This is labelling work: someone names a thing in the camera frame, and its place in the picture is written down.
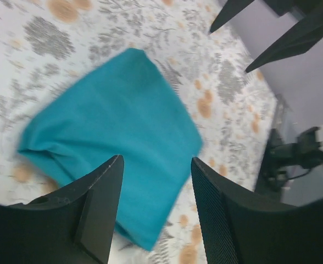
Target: floral tablecloth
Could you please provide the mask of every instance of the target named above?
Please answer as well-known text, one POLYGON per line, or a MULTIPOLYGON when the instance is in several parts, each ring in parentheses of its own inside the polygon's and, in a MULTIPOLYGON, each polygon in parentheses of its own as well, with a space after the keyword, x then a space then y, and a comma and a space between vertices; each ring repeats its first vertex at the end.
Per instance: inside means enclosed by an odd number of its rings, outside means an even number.
MULTIPOLYGON (((276 100, 229 25, 208 35, 216 0, 0 0, 0 203, 56 183, 16 156, 30 118, 128 47, 147 52, 203 137, 201 159, 253 189, 276 100)), ((191 182, 152 252, 114 235, 111 264, 206 263, 191 182)))

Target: flower pattern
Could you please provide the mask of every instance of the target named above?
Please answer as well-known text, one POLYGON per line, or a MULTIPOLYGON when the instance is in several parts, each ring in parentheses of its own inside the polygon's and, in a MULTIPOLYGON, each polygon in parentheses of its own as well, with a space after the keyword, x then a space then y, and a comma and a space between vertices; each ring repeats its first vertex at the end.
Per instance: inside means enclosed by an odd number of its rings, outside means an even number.
MULTIPOLYGON (((95 67, 128 47, 145 50, 203 139, 200 158, 253 190, 276 99, 240 37, 209 35, 217 0, 0 0, 0 203, 57 190, 16 154, 27 122, 95 67)), ((206 264, 191 179, 153 251, 114 234, 109 264, 206 264)))

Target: towel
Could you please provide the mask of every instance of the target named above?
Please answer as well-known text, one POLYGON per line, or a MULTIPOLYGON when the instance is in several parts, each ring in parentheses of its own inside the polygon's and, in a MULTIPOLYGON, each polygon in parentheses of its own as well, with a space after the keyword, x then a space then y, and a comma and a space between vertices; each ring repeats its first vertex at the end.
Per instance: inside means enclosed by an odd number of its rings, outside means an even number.
POLYGON ((152 250, 201 145, 173 89, 143 51, 131 48, 35 116, 18 152, 60 186, 123 155, 115 230, 152 250))

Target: cloth fold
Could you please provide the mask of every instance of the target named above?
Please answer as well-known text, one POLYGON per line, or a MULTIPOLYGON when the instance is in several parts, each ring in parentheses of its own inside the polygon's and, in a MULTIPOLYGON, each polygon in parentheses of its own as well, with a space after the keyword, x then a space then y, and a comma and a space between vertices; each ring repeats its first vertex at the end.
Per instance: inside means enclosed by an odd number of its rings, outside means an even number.
POLYGON ((18 152, 61 186, 123 155, 115 229, 151 250, 201 145, 170 85, 143 51, 131 48, 35 116, 18 152))

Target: folded cloth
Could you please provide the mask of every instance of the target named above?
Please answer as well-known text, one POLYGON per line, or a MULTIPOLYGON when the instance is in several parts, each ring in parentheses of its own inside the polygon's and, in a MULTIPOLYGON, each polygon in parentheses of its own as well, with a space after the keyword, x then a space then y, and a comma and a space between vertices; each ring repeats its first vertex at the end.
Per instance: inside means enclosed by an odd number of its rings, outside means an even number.
POLYGON ((170 85, 143 51, 131 48, 40 112, 18 152, 61 186, 123 155, 115 229, 151 250, 201 145, 170 85))

